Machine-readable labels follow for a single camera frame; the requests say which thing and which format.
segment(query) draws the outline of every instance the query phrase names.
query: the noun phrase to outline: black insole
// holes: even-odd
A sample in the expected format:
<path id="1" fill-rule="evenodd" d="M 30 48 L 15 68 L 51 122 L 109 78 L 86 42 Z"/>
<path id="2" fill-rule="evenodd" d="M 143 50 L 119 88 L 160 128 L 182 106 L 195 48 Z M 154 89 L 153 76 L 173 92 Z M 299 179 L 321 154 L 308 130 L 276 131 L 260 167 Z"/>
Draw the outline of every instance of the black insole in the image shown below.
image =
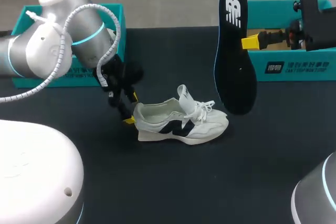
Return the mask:
<path id="1" fill-rule="evenodd" d="M 257 78 L 241 39 L 247 35 L 247 0 L 219 0 L 219 38 L 214 67 L 217 92 L 232 114 L 248 113 L 256 100 Z"/>

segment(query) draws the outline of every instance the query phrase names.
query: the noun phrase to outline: shoe sole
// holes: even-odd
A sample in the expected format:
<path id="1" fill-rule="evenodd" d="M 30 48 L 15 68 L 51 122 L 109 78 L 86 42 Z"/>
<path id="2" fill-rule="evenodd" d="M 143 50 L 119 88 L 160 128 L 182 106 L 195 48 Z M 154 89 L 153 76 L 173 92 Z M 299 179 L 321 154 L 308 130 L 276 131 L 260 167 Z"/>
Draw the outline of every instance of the shoe sole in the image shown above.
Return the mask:
<path id="1" fill-rule="evenodd" d="M 247 0 L 231 0 L 240 9 L 240 17 L 227 20 L 227 0 L 219 0 L 219 38 L 214 66 L 217 92 L 232 114 L 248 113 L 256 100 L 257 77 L 247 50 L 242 50 L 241 39 L 247 35 Z"/>
<path id="2" fill-rule="evenodd" d="M 155 132 L 149 132 L 149 131 L 139 131 L 138 140 L 140 142 L 156 142 L 156 141 L 161 141 L 165 139 L 177 139 L 185 144 L 195 145 L 195 144 L 203 144 L 203 143 L 209 142 L 219 137 L 222 134 L 223 132 L 215 136 L 205 137 L 203 139 L 192 139 L 192 138 L 187 138 L 187 137 L 182 137 L 182 136 L 175 136 L 172 133 L 161 134 L 161 133 L 155 133 Z"/>

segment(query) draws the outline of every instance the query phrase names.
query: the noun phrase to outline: white sneaker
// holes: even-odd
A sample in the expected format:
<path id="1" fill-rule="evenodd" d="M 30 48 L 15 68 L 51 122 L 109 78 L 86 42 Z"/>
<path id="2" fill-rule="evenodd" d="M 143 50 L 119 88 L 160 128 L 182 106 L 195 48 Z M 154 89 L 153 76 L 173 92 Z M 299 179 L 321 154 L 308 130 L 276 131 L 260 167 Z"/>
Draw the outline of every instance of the white sneaker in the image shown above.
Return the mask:
<path id="1" fill-rule="evenodd" d="M 227 115 L 212 109 L 214 101 L 194 101 L 185 85 L 180 85 L 177 92 L 179 100 L 136 105 L 134 118 L 139 141 L 174 138 L 190 145 L 202 144 L 225 131 L 229 124 Z"/>

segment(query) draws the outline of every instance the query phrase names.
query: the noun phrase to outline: n logo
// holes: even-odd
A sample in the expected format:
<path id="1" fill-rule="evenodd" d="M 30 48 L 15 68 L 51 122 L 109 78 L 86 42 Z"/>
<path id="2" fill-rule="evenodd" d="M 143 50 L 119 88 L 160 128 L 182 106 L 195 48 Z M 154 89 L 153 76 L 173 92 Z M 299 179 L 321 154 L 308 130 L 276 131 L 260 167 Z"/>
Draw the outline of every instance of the n logo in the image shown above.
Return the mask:
<path id="1" fill-rule="evenodd" d="M 226 0 L 226 21 L 240 28 L 240 2 L 238 0 Z"/>
<path id="2" fill-rule="evenodd" d="M 182 121 L 180 120 L 173 120 L 170 121 L 162 130 L 159 131 L 161 134 L 168 134 L 170 132 L 173 133 L 175 136 L 182 136 L 186 137 L 189 135 L 190 131 L 195 127 L 195 124 L 189 120 L 184 128 L 182 128 Z"/>

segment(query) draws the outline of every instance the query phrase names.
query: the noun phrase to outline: teal tray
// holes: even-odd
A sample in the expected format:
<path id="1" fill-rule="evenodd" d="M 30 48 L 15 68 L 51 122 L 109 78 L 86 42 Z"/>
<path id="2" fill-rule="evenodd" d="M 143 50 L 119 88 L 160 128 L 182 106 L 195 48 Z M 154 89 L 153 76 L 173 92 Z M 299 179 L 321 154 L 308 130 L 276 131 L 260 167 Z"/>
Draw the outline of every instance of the teal tray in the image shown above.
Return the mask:
<path id="1" fill-rule="evenodd" d="M 293 10 L 294 0 L 248 1 L 248 29 L 289 27 L 301 18 Z M 318 0 L 320 9 L 332 7 L 329 0 Z M 258 81 L 336 80 L 336 49 L 249 51 Z"/>
<path id="2" fill-rule="evenodd" d="M 100 4 L 110 9 L 118 18 L 121 26 L 121 39 L 118 45 L 117 54 L 124 60 L 125 46 L 126 46 L 126 24 L 123 6 L 121 4 Z M 24 6 L 21 15 L 13 29 L 12 35 L 22 34 L 32 24 L 33 20 L 26 14 L 26 11 L 40 15 L 42 13 L 42 7 L 39 5 Z M 99 15 L 107 28 L 116 30 L 113 20 L 104 12 L 99 11 Z M 13 83 L 17 88 L 34 88 L 42 81 L 35 79 L 13 78 Z M 87 87 L 98 86 L 99 84 L 92 76 L 92 70 L 84 68 L 78 61 L 75 55 L 72 56 L 72 65 L 69 72 L 61 78 L 53 81 L 48 87 Z"/>

